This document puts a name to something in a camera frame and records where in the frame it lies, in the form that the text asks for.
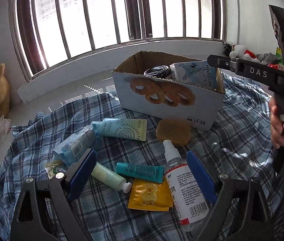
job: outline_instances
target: cartoon chick print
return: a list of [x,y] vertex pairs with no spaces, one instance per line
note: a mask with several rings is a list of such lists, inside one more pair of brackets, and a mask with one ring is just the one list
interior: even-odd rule
[[158,187],[155,184],[147,183],[145,184],[145,191],[141,195],[142,205],[154,205],[154,201],[156,201],[156,191]]

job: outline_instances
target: das logo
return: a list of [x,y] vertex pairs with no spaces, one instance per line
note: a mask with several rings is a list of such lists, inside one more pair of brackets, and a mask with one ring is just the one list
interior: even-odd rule
[[259,76],[262,75],[264,78],[267,77],[267,72],[266,71],[261,71],[261,73],[260,73],[260,69],[255,70],[253,67],[250,67],[250,73],[254,73],[254,74],[259,75]]

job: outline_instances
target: human hand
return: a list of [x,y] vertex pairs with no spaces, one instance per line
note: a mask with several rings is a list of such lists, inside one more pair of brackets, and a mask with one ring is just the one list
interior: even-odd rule
[[278,115],[278,107],[274,97],[270,99],[269,108],[271,142],[275,148],[279,149],[281,146],[284,146],[284,124]]

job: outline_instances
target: plaid bed sheet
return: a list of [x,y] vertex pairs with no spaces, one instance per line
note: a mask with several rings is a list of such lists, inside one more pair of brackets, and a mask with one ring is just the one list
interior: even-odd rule
[[[226,95],[211,130],[192,129],[190,143],[178,149],[183,158],[188,150],[196,149],[218,172],[226,172],[232,178],[257,177],[274,213],[284,194],[284,179],[277,180],[271,166],[269,97],[252,80],[222,75]],[[160,119],[121,108],[116,92],[74,101],[47,116],[38,114],[27,126],[13,127],[15,139],[0,166],[0,236],[3,240],[9,240],[14,208],[26,178],[47,179],[44,165],[52,160],[54,146],[92,121],[106,117],[147,119],[147,140],[101,137],[96,148],[98,162],[113,171],[117,162],[165,165],[164,147],[155,136]],[[187,241],[192,238],[192,233],[181,231],[173,212],[128,209],[128,200],[129,194],[117,192],[90,177],[80,199],[72,205],[96,241]],[[233,201],[219,239],[226,237],[235,205]],[[52,207],[48,201],[54,232],[66,240]]]

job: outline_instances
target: white cap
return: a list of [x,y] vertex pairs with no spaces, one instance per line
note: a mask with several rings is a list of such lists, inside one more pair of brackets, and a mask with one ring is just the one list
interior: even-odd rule
[[165,150],[164,156],[165,156],[167,163],[171,159],[181,158],[179,151],[173,146],[172,141],[170,141],[169,139],[164,140],[163,145],[164,145],[164,150]]
[[132,183],[130,182],[125,182],[121,187],[121,189],[123,190],[125,194],[129,193],[131,188],[132,188]]

